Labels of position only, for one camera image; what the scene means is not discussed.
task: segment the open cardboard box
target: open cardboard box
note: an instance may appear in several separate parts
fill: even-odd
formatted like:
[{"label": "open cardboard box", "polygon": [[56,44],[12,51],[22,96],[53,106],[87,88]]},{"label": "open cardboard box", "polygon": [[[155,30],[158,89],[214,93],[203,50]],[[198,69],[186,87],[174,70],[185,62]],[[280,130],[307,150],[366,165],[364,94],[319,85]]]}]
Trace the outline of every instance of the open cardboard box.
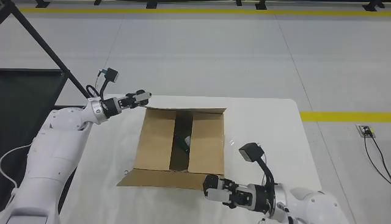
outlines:
[{"label": "open cardboard box", "polygon": [[[223,176],[224,111],[147,108],[134,167],[117,185],[202,190],[206,175]],[[189,154],[181,134],[191,134]]]}]

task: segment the box flap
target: box flap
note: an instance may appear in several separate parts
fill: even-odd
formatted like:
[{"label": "box flap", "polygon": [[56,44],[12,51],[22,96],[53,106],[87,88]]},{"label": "box flap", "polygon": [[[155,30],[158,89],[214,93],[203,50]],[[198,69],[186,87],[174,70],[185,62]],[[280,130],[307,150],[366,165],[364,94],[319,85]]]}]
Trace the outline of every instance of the box flap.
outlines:
[{"label": "box flap", "polygon": [[189,172],[224,175],[224,116],[194,113]]},{"label": "box flap", "polygon": [[176,113],[168,110],[145,111],[134,168],[168,170]]},{"label": "box flap", "polygon": [[117,186],[179,187],[202,190],[206,174],[133,169]]},{"label": "box flap", "polygon": [[156,107],[146,107],[151,110],[168,110],[168,111],[193,111],[199,113],[208,113],[208,114],[223,114],[227,108],[188,108],[188,109],[176,109],[176,108],[156,108]]}]

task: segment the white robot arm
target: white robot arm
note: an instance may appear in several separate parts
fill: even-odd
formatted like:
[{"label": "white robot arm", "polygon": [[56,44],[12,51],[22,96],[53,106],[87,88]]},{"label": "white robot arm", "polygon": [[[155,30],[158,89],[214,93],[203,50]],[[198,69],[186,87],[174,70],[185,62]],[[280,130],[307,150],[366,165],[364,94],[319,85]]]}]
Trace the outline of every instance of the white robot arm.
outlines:
[{"label": "white robot arm", "polygon": [[257,161],[266,176],[264,186],[235,182],[208,175],[203,183],[205,197],[220,201],[229,208],[242,207],[262,212],[265,218],[289,224],[348,224],[337,199],[322,191],[314,192],[304,188],[288,190],[283,184],[275,184],[272,173],[261,157],[264,151],[256,143],[247,143],[239,149],[249,162]]},{"label": "white robot arm", "polygon": [[77,167],[93,124],[127,108],[144,106],[151,93],[139,90],[123,98],[89,98],[84,109],[52,110],[33,140],[26,172],[0,224],[57,224],[57,207],[67,179]]}]

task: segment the floor outlet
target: floor outlet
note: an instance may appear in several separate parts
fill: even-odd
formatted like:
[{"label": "floor outlet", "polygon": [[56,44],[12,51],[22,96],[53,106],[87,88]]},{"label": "floor outlet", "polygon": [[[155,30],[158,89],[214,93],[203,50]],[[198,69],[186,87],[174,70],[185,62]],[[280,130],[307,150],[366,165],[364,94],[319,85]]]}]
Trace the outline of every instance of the floor outlet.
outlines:
[{"label": "floor outlet", "polygon": [[[368,126],[368,125],[356,125],[356,128],[357,128],[357,130],[358,130],[358,132],[359,132],[359,134],[360,134],[361,137],[366,137],[367,139],[370,139],[371,136],[365,135],[365,130],[364,130],[364,128],[365,128],[366,126]],[[370,126],[368,126],[368,127],[370,128],[370,130],[371,130],[371,132],[372,132],[372,134],[373,134],[373,138],[375,138],[376,136],[375,136],[375,132],[373,131],[373,128],[371,128]]]}]

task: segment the white table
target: white table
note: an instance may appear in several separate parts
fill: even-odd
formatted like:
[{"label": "white table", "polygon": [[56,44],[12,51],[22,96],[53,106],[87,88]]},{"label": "white table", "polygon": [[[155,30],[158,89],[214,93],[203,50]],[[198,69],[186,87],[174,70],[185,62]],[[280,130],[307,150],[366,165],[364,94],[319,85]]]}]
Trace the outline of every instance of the white table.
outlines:
[{"label": "white table", "polygon": [[[263,172],[238,149],[261,143],[276,182],[320,190],[296,103],[291,99],[153,96],[153,107],[226,107],[225,177],[260,184]],[[117,187],[131,170],[145,109],[124,110],[92,128],[60,218],[62,223],[256,224],[262,214],[208,201],[199,190]]]}]

